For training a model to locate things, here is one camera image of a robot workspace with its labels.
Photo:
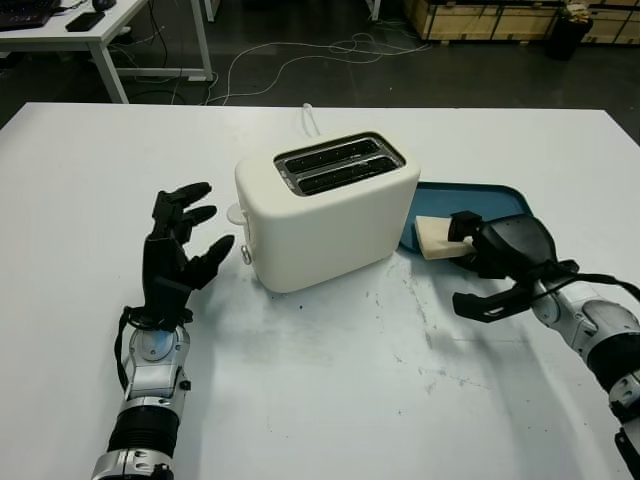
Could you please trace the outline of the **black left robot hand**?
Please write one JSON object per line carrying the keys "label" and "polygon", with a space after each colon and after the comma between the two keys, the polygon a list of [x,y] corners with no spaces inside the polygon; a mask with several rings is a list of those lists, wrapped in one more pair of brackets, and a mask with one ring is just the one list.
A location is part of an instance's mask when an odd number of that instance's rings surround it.
{"label": "black left robot hand", "polygon": [[193,229],[217,213],[214,205],[192,206],[211,191],[209,183],[198,182],[157,194],[154,225],[143,246],[142,328],[173,331],[191,322],[193,314],[186,307],[191,293],[207,286],[229,255],[232,235],[220,238],[200,256],[188,257],[184,250]]}

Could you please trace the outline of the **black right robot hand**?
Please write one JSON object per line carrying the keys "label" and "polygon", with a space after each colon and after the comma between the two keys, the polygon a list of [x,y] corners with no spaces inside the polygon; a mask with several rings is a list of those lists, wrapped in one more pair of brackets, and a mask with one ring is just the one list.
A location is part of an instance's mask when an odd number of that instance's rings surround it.
{"label": "black right robot hand", "polygon": [[537,218],[518,214],[485,221],[471,211],[451,215],[449,241],[469,238],[473,251],[453,262],[485,279],[537,280],[558,263],[555,242]]}

